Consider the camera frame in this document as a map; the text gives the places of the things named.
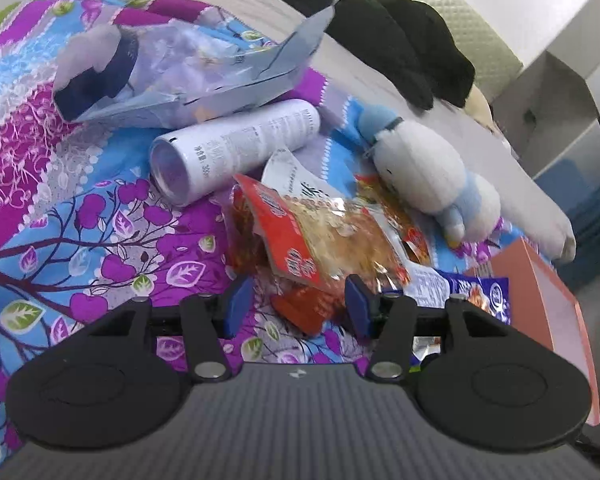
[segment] plastic packaging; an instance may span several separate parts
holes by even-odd
[[[275,291],[270,297],[271,306],[277,313],[305,334],[318,335],[322,324],[344,307],[342,301],[317,288],[299,285],[272,273],[264,241],[254,233],[253,214],[240,186],[234,186],[228,194],[217,193],[215,199],[222,208],[230,265],[238,272],[257,274],[261,283],[270,283]]]
[[[350,274],[374,292],[402,290],[404,268],[364,207],[341,198],[284,200],[252,178],[235,178],[276,274],[336,297]]]
[[[170,130],[257,108],[302,80],[337,1],[280,44],[254,44],[263,36],[237,33],[244,25],[221,9],[218,30],[178,20],[93,27],[58,57],[56,106],[67,121]]]
[[[276,148],[304,146],[319,127],[320,115],[306,101],[263,106],[157,137],[151,171],[167,199],[184,206],[228,186],[234,173],[254,170]]]
[[[442,270],[438,273],[448,281],[452,294],[466,296],[470,303],[501,322],[511,324],[508,278],[477,278]]]
[[[424,266],[431,265],[427,241],[411,219],[398,198],[384,187],[380,178],[375,174],[371,176],[356,176],[358,183],[358,199],[368,204],[376,204],[392,229],[400,236],[409,259]]]
[[[308,171],[286,148],[279,148],[267,162],[261,183],[281,196],[295,198],[342,198],[343,195]]]

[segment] snack bag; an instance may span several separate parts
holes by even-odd
[[[284,197],[343,198],[341,192],[311,173],[285,147],[273,152],[260,181]]]
[[[310,336],[318,335],[322,324],[342,308],[342,302],[335,296],[306,285],[294,284],[290,291],[270,300],[277,313]]]
[[[341,198],[284,200],[252,178],[235,178],[275,273],[336,297],[350,274],[375,292],[402,290],[404,268],[364,207]]]
[[[356,175],[358,199],[382,207],[389,225],[400,235],[407,256],[412,262],[431,265],[424,234],[404,210],[397,197],[382,184],[377,175]]]
[[[451,294],[464,294],[467,301],[505,324],[511,324],[508,278],[478,278],[437,271],[450,286]]]
[[[254,274],[259,267],[268,267],[267,251],[253,231],[253,214],[240,186],[234,186],[220,204],[229,242],[228,263],[238,273]]]
[[[151,25],[156,16],[150,11],[138,11],[143,25],[97,25],[72,37],[59,54],[56,107],[69,122],[169,130],[257,108],[302,80],[337,1],[282,43],[258,47],[254,31],[213,7],[205,12],[222,27],[176,19]]]

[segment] plush toy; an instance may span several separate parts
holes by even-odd
[[[465,168],[445,139],[380,106],[362,111],[358,129],[372,145],[373,162],[387,186],[408,205],[434,216],[450,246],[491,234],[500,218],[500,196]]]

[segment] blue snack package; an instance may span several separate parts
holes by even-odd
[[[508,278],[478,278],[436,270],[445,278],[450,294],[464,294],[475,306],[488,312],[505,324],[511,324]]]
[[[463,294],[467,301],[488,312],[505,324],[511,324],[508,278],[477,278],[445,272],[415,263],[407,263],[409,283],[404,293],[419,306],[444,308],[451,294]],[[440,353],[439,336],[413,338],[411,371],[420,370],[420,363],[430,354]]]

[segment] purple leaf pattern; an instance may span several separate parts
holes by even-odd
[[[31,222],[29,224],[29,227],[31,229],[44,229],[48,225],[49,225],[49,216],[47,214],[43,214],[40,218]]]
[[[121,238],[129,238],[134,233],[134,224],[120,210],[113,217],[113,229]]]
[[[312,356],[312,361],[317,365],[326,365],[331,362],[331,359],[322,352],[317,352]]]
[[[148,222],[158,226],[167,225],[173,217],[171,211],[157,205],[145,206],[142,216]]]
[[[64,317],[58,316],[51,325],[51,332],[49,333],[51,338],[51,344],[57,345],[63,339],[69,337],[69,327],[66,325]]]
[[[201,262],[180,262],[171,266],[167,272],[168,285],[189,288],[200,280],[205,272],[206,265]]]
[[[155,354],[165,361],[175,361],[184,355],[184,343],[181,338],[158,337]]]
[[[38,254],[33,246],[29,247],[27,251],[20,257],[20,270],[25,274],[29,274],[33,270],[36,270],[38,266]]]
[[[100,213],[104,211],[106,205],[107,202],[104,197],[89,193],[82,200],[82,205],[75,216],[75,222],[84,229],[93,229],[98,225]]]
[[[300,361],[298,360],[298,358],[295,355],[293,355],[291,352],[280,352],[278,354],[277,361],[280,364],[284,364],[284,365],[297,365],[297,364],[300,364]]]
[[[102,2],[100,0],[83,0],[81,6],[83,11],[80,15],[80,21],[84,25],[85,30],[88,30],[98,19],[98,16],[100,16]]]

